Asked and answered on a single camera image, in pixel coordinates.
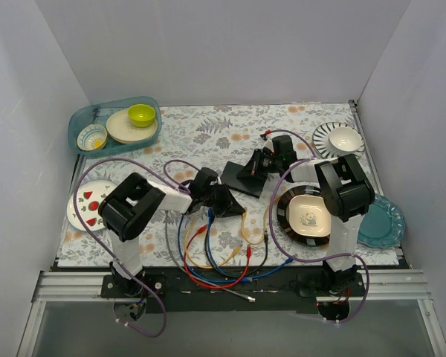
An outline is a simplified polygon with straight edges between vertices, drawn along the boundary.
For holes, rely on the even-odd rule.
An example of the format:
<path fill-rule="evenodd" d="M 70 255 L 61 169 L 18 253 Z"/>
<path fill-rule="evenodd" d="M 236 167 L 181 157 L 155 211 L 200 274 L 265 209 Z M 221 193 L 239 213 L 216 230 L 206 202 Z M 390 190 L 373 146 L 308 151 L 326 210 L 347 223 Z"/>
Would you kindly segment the aluminium frame rail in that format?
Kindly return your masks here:
<path fill-rule="evenodd" d="M 102 302 L 103 271 L 42 272 L 32 295 L 32 307 L 18 355 L 31 356 L 45 304 Z M 376 269 L 369 273 L 368 300 L 415 300 L 421 311 L 433 352 L 446 356 L 446 342 L 433 307 L 433 296 L 420 269 Z"/>

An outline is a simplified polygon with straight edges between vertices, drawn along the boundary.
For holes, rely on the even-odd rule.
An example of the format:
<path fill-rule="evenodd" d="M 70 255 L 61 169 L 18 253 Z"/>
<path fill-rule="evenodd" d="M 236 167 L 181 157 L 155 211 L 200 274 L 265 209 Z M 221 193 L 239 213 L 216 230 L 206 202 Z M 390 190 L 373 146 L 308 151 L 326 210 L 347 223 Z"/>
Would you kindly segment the square panda dish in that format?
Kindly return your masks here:
<path fill-rule="evenodd" d="M 331 214 L 319 196 L 298 195 L 288 203 L 285 213 L 292 230 L 304 237 L 327 237 Z"/>

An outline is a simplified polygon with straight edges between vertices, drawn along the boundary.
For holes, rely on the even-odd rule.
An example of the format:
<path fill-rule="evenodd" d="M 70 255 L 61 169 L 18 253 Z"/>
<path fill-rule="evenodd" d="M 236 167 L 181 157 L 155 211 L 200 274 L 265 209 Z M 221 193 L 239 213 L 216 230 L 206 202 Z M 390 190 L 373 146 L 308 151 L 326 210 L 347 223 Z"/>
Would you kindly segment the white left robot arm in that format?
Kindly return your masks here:
<path fill-rule="evenodd" d="M 112 268 L 120 276 L 117 287 L 125 296 L 133 298 L 142 292 L 138 238 L 155 213 L 187 214 L 202 207 L 209 208 L 215 217 L 241 216 L 245 212 L 218 174 L 206 167 L 183 187 L 168 187 L 132 173 L 104 198 L 98 213 L 110 232 Z"/>

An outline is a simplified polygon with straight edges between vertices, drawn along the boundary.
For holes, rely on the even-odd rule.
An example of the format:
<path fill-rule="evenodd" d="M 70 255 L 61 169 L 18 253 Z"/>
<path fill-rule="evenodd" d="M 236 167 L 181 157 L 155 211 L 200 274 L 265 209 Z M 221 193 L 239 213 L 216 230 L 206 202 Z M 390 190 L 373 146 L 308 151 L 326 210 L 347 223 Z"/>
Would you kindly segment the white bowl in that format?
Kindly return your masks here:
<path fill-rule="evenodd" d="M 329 133 L 329 144 L 334 157 L 348 154 L 359 156 L 362 143 L 361 135 L 352 127 L 338 127 Z"/>

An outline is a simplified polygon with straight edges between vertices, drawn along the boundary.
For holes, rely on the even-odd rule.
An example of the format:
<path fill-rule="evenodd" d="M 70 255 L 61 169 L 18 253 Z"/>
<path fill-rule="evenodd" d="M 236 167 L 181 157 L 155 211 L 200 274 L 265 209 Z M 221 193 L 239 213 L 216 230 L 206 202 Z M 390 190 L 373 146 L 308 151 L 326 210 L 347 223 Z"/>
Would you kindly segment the black network switch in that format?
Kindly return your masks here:
<path fill-rule="evenodd" d="M 223 173 L 221 175 L 221 181 L 226 184 L 230 189 L 235 190 L 239 193 L 244 193 L 248 196 L 254 198 L 259 198 L 262 194 L 263 188 L 265 186 L 267 178 L 237 178 L 237 173 L 244 166 L 240 164 L 233 163 L 231 161 L 227 162 Z"/>

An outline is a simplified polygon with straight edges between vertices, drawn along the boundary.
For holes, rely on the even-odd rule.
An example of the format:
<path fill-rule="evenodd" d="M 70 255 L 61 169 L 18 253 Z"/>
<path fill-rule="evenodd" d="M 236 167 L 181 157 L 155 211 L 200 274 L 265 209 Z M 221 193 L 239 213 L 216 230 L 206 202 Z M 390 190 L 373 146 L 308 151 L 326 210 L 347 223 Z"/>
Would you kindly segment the teal plastic tray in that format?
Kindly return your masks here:
<path fill-rule="evenodd" d="M 157 128 L 155 133 L 143 141 L 132 144 L 122 144 L 111 137 L 108 134 L 108 139 L 106 145 L 102 149 L 85 151 L 80 149 L 78 146 L 78 136 L 79 134 L 91 124 L 99 124 L 104 126 L 106 121 L 116 112 L 124 111 L 127 113 L 127 109 L 130 106 L 136 104 L 146 104 L 151 106 L 155 112 L 155 122 Z M 159 109 L 158 103 L 151 97 L 130 97 L 121 100 L 113 100 L 101 104 L 95 104 L 87 106 L 75 112 L 68 124 L 68 144 L 72 151 L 76 154 L 84 155 L 88 158 L 102 158 L 105 156 L 113 156 L 122 154 L 125 152 L 130 152 L 137 149 L 143 149 L 145 147 L 150 147 L 157 142 L 158 135 L 162 129 L 161 111 Z"/>

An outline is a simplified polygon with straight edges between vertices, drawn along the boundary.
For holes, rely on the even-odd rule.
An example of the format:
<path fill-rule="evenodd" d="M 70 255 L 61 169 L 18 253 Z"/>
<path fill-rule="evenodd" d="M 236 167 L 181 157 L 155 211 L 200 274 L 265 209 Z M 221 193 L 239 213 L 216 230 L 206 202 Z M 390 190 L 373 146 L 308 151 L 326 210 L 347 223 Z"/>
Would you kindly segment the black striped round plate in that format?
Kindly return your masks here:
<path fill-rule="evenodd" d="M 279 223 L 279 226 L 288 235 L 289 238 L 300 244 L 307 245 L 310 247 L 328 245 L 330 240 L 330 234 L 327 237 L 304 237 L 300 236 L 299 234 L 296 234 L 288 224 L 288 221 L 285 216 L 286 208 L 291 199 L 298 195 L 310 195 L 310 196 L 321 197 L 320 189 L 318 187 L 310 185 L 300 185 L 292 187 L 291 189 L 285 191 L 279 198 L 279 201 L 277 202 L 277 221 Z"/>

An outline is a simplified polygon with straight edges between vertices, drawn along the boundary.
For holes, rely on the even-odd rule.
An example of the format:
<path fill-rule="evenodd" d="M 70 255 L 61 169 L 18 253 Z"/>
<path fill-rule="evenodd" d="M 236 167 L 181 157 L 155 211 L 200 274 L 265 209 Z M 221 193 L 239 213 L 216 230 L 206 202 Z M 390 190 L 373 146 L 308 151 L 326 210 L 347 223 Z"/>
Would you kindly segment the small patterned bowl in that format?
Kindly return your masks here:
<path fill-rule="evenodd" d="M 103 125 L 90 124 L 77 136 L 77 146 L 85 152 L 104 148 L 107 143 L 108 132 Z"/>

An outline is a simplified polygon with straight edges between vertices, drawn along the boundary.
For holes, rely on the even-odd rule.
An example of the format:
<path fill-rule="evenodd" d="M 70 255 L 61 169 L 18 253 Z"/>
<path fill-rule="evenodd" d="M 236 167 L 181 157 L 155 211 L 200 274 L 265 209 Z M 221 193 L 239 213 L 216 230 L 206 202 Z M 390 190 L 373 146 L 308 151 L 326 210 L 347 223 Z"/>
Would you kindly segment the lime green bowl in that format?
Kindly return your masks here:
<path fill-rule="evenodd" d="M 134 126 L 145 128 L 154 123 L 156 112 L 149 105 L 136 104 L 128 108 L 127 115 Z"/>

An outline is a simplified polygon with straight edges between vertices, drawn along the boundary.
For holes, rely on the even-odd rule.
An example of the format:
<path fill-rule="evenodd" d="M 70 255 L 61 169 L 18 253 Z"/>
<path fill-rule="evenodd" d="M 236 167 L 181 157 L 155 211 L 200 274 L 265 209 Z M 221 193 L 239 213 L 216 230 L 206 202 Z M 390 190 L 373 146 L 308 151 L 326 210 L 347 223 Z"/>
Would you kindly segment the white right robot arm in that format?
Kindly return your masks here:
<path fill-rule="evenodd" d="M 331 160 L 299 159 L 289 135 L 269 138 L 255 149 L 248 163 L 236 170 L 239 191 L 258 197 L 269 173 L 283 181 L 315 182 L 331 214 L 331 233 L 326 256 L 321 258 L 321 288 L 329 295 L 341 294 L 357 275 L 355 254 L 363 216 L 375 201 L 375 191 L 357 157 L 347 154 Z"/>

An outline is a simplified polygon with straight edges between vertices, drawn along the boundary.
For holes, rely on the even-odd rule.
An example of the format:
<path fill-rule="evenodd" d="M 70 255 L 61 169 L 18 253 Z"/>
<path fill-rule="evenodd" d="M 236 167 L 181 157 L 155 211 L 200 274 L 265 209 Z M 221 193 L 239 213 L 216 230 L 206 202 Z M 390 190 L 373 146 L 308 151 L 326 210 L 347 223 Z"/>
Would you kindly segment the strawberry pattern plate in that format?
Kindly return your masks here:
<path fill-rule="evenodd" d="M 98 214 L 98 208 L 116 186 L 111 181 L 95 180 L 84 184 L 77 191 L 77 208 L 90 231 L 104 229 L 103 219 Z"/>

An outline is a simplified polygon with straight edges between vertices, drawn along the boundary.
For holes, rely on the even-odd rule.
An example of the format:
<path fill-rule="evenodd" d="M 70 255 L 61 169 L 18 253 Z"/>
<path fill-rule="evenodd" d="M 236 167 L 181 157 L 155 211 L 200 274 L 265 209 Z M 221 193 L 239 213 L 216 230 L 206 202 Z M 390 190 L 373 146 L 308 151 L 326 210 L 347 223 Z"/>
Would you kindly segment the floral table mat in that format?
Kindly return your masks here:
<path fill-rule="evenodd" d="M 104 179 L 119 183 L 132 172 L 149 179 L 168 173 L 176 181 L 195 176 L 198 168 L 221 172 L 227 162 L 244 164 L 262 146 L 261 134 L 273 130 L 289 134 L 300 158 L 311 154 L 312 134 L 328 122 L 357 126 L 346 104 L 298 103 L 261 106 L 173 106 L 161 110 L 163 127 L 150 147 L 127 152 L 119 161 L 100 164 L 85 160 L 80 172 L 88 181 Z M 245 218 L 217 219 L 208 234 L 197 234 L 207 223 L 206 210 L 191 217 L 176 213 L 155 214 L 140 237 L 140 256 L 146 266 L 172 266 L 178 260 L 178 246 L 191 241 L 192 262 L 207 265 L 204 243 L 210 243 L 214 260 L 225 270 L 246 262 L 245 250 L 252 249 L 251 264 L 278 266 L 288 255 L 314 259 L 326 254 L 324 247 L 308 247 L 292 242 L 281 230 L 262 241 L 263 216 L 273 193 L 284 193 L 289 184 L 279 184 L 270 176 L 257 199 L 241 193 L 236 200 L 247 211 Z"/>

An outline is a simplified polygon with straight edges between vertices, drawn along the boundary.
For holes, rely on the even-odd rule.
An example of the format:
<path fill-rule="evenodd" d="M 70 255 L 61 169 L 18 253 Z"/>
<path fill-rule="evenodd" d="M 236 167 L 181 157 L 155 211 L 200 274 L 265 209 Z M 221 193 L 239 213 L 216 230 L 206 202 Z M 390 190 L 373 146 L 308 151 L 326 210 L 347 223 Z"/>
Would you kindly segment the cream plate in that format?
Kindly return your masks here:
<path fill-rule="evenodd" d="M 140 128 L 131 122 L 126 110 L 121 110 L 108 118 L 106 129 L 116 141 L 132 144 L 150 139 L 158 130 L 158 122 L 154 120 L 150 126 Z"/>

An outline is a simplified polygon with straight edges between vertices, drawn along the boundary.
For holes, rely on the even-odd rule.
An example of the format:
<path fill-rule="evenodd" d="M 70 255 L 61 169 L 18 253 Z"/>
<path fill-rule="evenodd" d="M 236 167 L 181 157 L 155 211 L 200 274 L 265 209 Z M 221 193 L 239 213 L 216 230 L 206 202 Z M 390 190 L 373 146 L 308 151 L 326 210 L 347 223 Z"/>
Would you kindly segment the teal scalloped plate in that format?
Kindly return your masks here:
<path fill-rule="evenodd" d="M 361 222 L 358 243 L 369 248 L 393 248 L 404 238 L 405 230 L 400 208 L 386 196 L 375 194 Z"/>

